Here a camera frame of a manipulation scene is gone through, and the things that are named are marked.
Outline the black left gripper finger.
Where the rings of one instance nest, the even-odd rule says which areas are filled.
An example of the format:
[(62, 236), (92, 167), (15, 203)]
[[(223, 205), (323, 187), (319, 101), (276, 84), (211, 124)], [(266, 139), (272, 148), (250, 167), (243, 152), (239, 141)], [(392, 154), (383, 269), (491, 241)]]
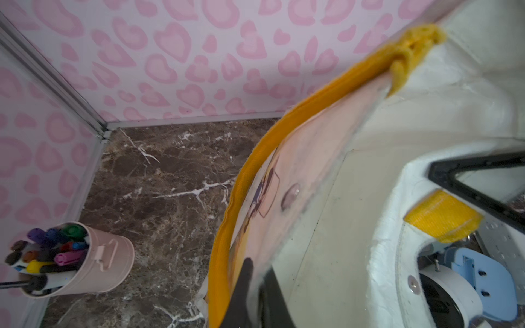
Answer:
[(246, 258), (239, 273), (234, 292), (220, 328), (248, 328), (247, 294), (254, 270), (251, 258)]

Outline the light blue alarm clock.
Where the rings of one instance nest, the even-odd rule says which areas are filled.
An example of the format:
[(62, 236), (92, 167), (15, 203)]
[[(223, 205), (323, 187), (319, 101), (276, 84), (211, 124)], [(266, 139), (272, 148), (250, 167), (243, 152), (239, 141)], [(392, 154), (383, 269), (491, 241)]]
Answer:
[(505, 266), (465, 247), (449, 248), (444, 253), (443, 263), (474, 288), (483, 305), (485, 318), (497, 322), (511, 322), (517, 318), (515, 283)]

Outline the white canvas tote bag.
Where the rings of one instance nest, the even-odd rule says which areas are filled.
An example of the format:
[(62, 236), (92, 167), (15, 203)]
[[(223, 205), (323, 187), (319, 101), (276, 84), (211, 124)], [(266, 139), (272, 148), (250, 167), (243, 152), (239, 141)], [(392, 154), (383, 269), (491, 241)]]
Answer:
[(447, 40), (388, 94), (381, 73), (326, 101), (240, 174), (214, 244), (205, 311), (220, 326), (246, 256), (254, 263), (241, 315), (262, 325), (261, 288), (275, 273), (294, 327), (434, 327), (416, 256), (433, 238), (405, 214), (437, 190), (439, 157), (519, 148), (517, 96), (489, 80), (524, 74), (523, 1), (250, 1), (252, 59), (276, 30), (284, 50), (248, 73), (247, 100), (265, 109), (310, 101), (351, 67), (425, 24)]

